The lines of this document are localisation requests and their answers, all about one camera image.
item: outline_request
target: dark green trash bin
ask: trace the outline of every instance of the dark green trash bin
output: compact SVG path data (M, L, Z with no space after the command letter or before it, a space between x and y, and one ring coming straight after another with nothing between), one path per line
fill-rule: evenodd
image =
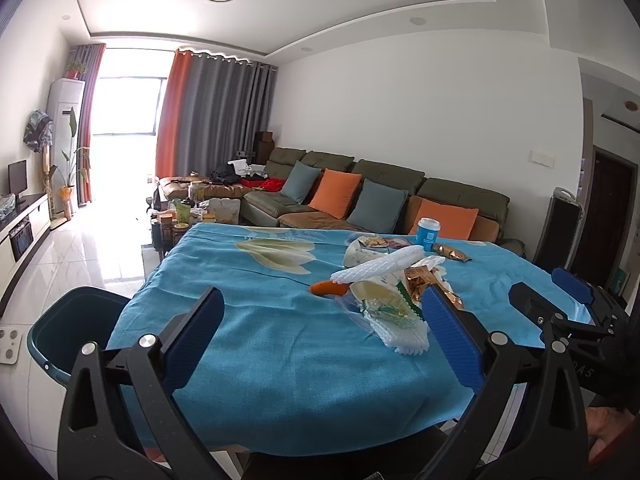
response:
M66 387L82 345L104 349L129 298L94 286L66 293L29 330L27 348L40 367Z

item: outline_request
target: vase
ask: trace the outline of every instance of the vase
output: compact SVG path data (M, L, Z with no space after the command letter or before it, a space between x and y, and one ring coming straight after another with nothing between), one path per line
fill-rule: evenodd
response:
M74 187L61 187L58 190L58 196L62 199L65 205L65 218L71 220L71 195L74 192Z

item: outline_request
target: brown door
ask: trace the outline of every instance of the brown door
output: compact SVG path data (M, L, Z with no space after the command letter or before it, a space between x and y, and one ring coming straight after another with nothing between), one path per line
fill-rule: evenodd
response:
M626 241L635 179L631 166L602 152L595 153L587 218L571 267L575 276L592 285L603 288L609 285L618 251Z

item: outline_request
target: blue gripper pad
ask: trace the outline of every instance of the blue gripper pad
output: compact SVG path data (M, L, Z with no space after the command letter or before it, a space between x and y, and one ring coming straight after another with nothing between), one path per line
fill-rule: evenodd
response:
M477 395L484 385L482 353L447 301L429 286L422 294L422 313L458 382Z
M164 356L164 387L168 393L189 382L225 315L225 300L216 288L208 290L176 328Z
M551 272L551 281L564 290L575 301L584 305L593 303L593 294L589 285L581 282L578 278L567 272L562 267L558 267Z

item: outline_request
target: monitor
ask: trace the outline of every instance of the monitor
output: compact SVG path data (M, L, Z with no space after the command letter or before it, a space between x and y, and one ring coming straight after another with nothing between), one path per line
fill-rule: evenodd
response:
M9 164L9 193L15 194L15 201L18 204L24 202L20 198L20 193L27 190L27 161L20 160Z

